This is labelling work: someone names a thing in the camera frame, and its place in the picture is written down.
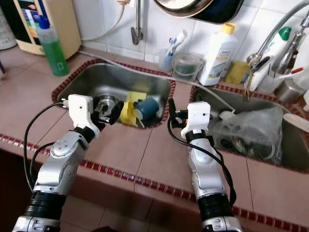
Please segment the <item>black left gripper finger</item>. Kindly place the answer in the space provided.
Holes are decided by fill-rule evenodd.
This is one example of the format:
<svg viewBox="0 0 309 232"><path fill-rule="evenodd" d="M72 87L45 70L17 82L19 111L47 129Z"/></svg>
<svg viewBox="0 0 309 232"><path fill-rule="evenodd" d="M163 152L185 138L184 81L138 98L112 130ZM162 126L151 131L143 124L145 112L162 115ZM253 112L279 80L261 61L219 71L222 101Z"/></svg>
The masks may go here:
<svg viewBox="0 0 309 232"><path fill-rule="evenodd" d="M108 115L108 124L113 125L118 121L123 107L123 101L118 101L117 104L115 104L114 108L110 112L110 115Z"/></svg>

